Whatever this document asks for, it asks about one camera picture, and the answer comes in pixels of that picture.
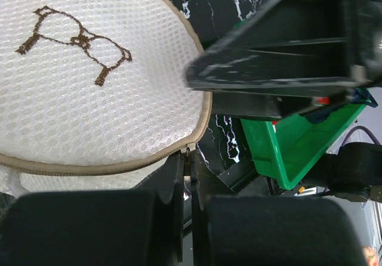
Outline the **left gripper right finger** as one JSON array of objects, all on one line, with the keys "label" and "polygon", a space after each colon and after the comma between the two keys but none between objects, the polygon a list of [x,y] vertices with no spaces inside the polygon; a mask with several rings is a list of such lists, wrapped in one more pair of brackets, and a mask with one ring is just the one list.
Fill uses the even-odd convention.
[{"label": "left gripper right finger", "polygon": [[346,213],[318,197],[240,196],[199,153],[190,167],[195,265],[365,265]]}]

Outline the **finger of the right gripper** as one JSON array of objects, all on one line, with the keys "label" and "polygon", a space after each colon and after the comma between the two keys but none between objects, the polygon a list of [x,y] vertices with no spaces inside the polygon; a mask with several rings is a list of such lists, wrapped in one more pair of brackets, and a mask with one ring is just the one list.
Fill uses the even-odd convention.
[{"label": "finger of the right gripper", "polygon": [[270,0],[185,71],[197,90],[321,95],[362,82],[364,0]]},{"label": "finger of the right gripper", "polygon": [[250,120],[281,120],[316,109],[311,97],[213,92],[212,113]]}]

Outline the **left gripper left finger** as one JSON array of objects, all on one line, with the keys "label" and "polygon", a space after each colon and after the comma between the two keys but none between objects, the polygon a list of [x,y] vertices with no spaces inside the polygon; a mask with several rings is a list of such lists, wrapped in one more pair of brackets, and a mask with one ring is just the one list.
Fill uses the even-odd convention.
[{"label": "left gripper left finger", "polygon": [[177,265],[184,155],[129,190],[40,192],[1,222],[2,265]]}]

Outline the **white mesh laundry bag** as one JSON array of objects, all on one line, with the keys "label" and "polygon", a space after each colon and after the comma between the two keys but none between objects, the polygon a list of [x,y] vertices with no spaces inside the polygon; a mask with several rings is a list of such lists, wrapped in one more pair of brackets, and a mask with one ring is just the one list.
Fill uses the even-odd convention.
[{"label": "white mesh laundry bag", "polygon": [[171,0],[1,0],[1,191],[130,188],[208,126]]}]

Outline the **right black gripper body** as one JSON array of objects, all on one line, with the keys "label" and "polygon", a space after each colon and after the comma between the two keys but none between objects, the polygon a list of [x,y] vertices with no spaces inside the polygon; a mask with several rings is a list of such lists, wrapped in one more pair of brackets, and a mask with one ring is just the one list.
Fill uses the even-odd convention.
[{"label": "right black gripper body", "polygon": [[343,0],[351,78],[368,87],[381,86],[381,9],[371,0]]}]

